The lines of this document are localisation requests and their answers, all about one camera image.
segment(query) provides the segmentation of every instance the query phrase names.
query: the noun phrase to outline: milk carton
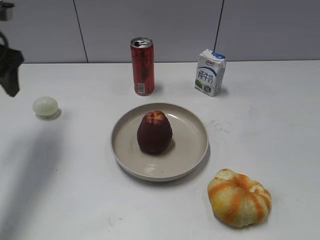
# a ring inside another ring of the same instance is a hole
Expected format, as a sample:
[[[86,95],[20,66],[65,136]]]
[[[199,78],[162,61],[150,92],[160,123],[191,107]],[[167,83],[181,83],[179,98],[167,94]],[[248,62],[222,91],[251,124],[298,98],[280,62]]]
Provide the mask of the milk carton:
[[[225,56],[204,50],[198,58],[194,87],[210,97],[216,96],[221,89],[226,62]]]

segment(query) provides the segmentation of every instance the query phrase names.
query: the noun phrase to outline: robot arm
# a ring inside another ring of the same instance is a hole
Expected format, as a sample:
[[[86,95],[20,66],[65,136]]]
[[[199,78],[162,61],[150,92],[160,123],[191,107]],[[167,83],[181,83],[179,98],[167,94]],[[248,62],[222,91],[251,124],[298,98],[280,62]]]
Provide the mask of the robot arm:
[[[0,0],[0,21],[9,21],[12,19],[12,8],[15,5]],[[6,36],[0,31],[0,85],[5,92],[14,97],[19,92],[18,69],[24,62],[22,53],[9,47]]]

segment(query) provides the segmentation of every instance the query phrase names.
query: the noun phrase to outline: plate rim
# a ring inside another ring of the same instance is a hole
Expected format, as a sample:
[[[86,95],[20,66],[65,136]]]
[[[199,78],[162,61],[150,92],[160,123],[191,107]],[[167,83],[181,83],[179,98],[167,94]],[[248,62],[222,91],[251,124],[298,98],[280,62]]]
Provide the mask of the plate rim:
[[[119,122],[121,121],[121,119],[124,118],[125,115],[127,115],[128,113],[134,111],[135,109],[138,109],[138,108],[141,108],[141,107],[144,107],[144,106],[147,106],[147,105],[155,105],[155,104],[165,104],[165,105],[172,105],[172,106],[175,106],[175,107],[178,107],[178,108],[182,108],[184,109],[185,111],[188,111],[189,113],[191,113],[193,116],[195,116],[198,121],[202,124],[203,128],[204,128],[204,132],[205,132],[205,138],[206,138],[206,146],[205,146],[205,150],[202,154],[202,156],[199,158],[199,160],[194,164],[194,166],[192,166],[188,171],[185,171],[179,175],[175,175],[175,176],[164,176],[164,177],[151,177],[151,176],[147,176],[147,175],[143,175],[143,174],[140,174],[140,173],[137,173],[135,172],[134,170],[131,170],[129,169],[127,166],[125,166],[118,158],[118,156],[116,155],[115,151],[114,151],[114,146],[113,146],[113,136],[114,136],[114,132],[115,132],[115,128],[116,126],[119,124]],[[112,154],[116,160],[116,162],[129,174],[135,176],[136,178],[139,178],[139,179],[143,179],[143,180],[146,180],[146,181],[150,181],[150,182],[168,182],[168,181],[172,181],[172,180],[176,180],[176,179],[179,179],[179,178],[182,178],[186,175],[188,175],[189,173],[191,173],[202,161],[203,159],[205,158],[207,152],[208,152],[208,148],[209,148],[209,135],[208,135],[208,131],[207,131],[207,128],[205,126],[205,124],[203,123],[203,121],[191,110],[183,107],[183,106],[180,106],[178,104],[174,104],[174,103],[169,103],[169,102],[152,102],[152,103],[147,103],[147,104],[142,104],[142,105],[139,105],[139,106],[136,106],[130,110],[128,110],[125,114],[123,114],[117,121],[116,123],[114,124],[113,128],[112,128],[112,131],[111,131],[111,134],[110,134],[110,147],[111,147],[111,151],[112,151]]]

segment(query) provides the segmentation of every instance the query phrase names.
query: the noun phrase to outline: egg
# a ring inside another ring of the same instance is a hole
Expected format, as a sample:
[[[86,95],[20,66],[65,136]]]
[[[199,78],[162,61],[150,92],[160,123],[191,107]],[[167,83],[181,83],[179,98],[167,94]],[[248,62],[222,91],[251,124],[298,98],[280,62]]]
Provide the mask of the egg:
[[[49,96],[43,96],[34,101],[32,109],[39,116],[48,117],[58,110],[58,102]]]

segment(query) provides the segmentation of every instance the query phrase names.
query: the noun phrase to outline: black object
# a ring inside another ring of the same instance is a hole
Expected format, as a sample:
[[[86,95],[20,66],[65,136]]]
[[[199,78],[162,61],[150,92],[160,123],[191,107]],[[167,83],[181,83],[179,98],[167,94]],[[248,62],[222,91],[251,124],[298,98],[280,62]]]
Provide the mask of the black object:
[[[9,48],[8,40],[2,32],[0,38],[4,45],[0,44],[0,85],[5,92],[14,97],[19,92],[18,68],[24,62],[21,51]]]

